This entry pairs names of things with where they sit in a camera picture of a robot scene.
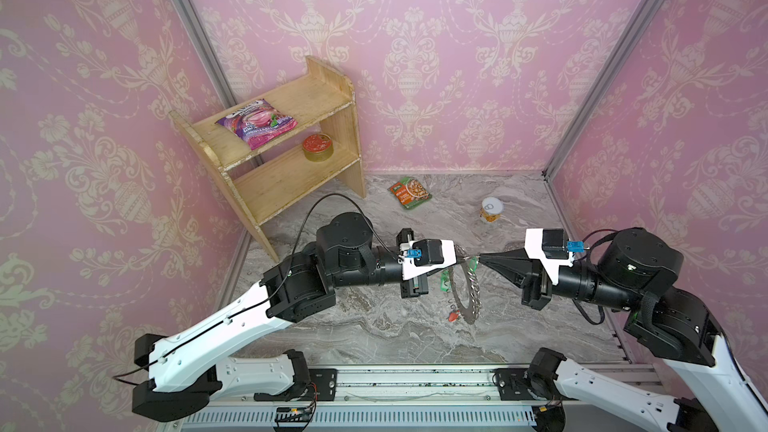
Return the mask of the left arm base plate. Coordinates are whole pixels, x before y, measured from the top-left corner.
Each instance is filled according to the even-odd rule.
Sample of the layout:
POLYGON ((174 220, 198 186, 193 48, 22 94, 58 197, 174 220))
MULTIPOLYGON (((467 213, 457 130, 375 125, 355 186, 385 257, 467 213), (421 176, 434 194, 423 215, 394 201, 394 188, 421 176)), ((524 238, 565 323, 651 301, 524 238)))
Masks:
POLYGON ((276 395, 255 393, 255 402, 290 402, 296 400, 317 400, 332 402, 336 396, 338 370, 336 368, 310 368, 305 377, 294 380, 284 392, 276 395))

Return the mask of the green key tag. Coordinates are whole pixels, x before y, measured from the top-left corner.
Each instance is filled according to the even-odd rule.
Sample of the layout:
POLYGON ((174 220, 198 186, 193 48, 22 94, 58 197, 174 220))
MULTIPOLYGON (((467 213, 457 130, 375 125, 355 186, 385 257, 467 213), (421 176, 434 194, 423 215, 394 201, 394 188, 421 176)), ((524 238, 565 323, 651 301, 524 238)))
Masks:
POLYGON ((477 256, 469 257, 466 261, 466 270, 469 274, 475 274, 479 265, 479 258, 477 256))
POLYGON ((452 290, 451 286, 451 271, 450 270, 444 270, 440 275, 440 289, 443 292, 450 292, 452 290))

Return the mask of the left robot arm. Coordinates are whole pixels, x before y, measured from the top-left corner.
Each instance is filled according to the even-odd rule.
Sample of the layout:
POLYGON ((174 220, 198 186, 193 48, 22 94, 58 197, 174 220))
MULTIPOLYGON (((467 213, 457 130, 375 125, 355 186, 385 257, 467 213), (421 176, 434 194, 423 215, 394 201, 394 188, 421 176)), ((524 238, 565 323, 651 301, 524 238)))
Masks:
POLYGON ((428 274, 455 259, 451 241, 416 240, 409 228, 398 234, 393 250, 374 246, 373 238, 362 213, 340 214, 223 309, 176 335, 137 339, 135 363, 148 378, 133 388, 133 412, 172 422, 232 397, 306 396, 313 387, 302 352, 290 349, 267 359, 238 359, 236 352, 333 307, 342 287, 396 283, 402 297, 417 297, 426 291, 428 274))

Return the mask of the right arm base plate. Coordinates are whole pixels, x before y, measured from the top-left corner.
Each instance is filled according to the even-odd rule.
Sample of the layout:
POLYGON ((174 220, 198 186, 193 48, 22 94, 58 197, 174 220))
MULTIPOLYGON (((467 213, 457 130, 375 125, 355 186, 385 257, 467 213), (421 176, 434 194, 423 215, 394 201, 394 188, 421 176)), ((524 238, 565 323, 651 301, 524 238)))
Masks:
POLYGON ((497 389, 501 401, 531 401, 539 399, 531 389, 526 368, 504 367, 494 369, 491 380, 497 389))

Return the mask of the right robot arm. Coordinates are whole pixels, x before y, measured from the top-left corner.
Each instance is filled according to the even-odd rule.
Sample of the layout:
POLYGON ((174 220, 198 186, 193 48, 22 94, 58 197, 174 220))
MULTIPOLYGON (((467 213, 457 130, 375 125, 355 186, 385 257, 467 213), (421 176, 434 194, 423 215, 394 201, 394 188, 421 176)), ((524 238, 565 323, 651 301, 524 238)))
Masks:
POLYGON ((701 299, 675 285, 683 254, 638 227, 607 230, 594 245, 605 249, 598 261, 562 229, 529 229, 523 248, 484 253, 478 261, 518 287, 522 304, 534 310, 560 296, 625 311, 624 332, 671 368, 694 396, 647 392, 542 347, 524 374, 528 390, 546 402, 534 411, 536 430, 563 430, 566 400, 644 431, 766 430, 767 402, 735 358, 724 329, 701 299))

